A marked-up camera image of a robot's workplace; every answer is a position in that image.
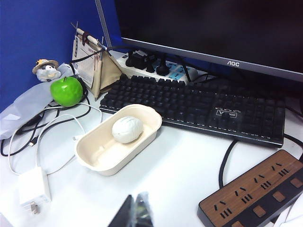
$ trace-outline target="wooden power strip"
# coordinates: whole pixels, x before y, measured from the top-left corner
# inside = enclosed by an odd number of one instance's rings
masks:
[[[262,227],[303,191],[303,164],[285,150],[216,191],[198,206],[206,227]]]

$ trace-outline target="black keyboard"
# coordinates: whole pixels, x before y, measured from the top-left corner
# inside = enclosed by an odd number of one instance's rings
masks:
[[[124,106],[154,108],[163,125],[282,147],[285,102],[281,96],[259,94],[243,87],[189,83],[122,75],[100,102],[100,109],[115,113]]]

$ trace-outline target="toy hat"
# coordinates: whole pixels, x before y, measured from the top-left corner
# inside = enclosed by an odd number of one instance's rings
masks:
[[[44,65],[53,65],[55,66],[55,68],[57,68],[59,66],[59,63],[55,60],[39,59],[38,61],[36,61],[36,66],[33,67],[32,72],[36,74],[38,69]]]

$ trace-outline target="keyboard brand logo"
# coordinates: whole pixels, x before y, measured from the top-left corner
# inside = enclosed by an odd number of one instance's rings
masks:
[[[235,112],[231,112],[231,111],[225,111],[225,110],[217,110],[217,113],[216,113],[216,115],[218,115],[218,116],[222,116],[222,114],[223,113],[228,113],[229,114],[229,116],[230,117],[232,117],[232,118],[237,118],[237,113],[235,113]]]

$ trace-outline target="white charger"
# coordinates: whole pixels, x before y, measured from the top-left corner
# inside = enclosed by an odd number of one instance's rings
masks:
[[[41,167],[35,167],[18,177],[19,201],[22,207],[30,206],[34,214],[38,213],[38,204],[50,202],[46,173]]]

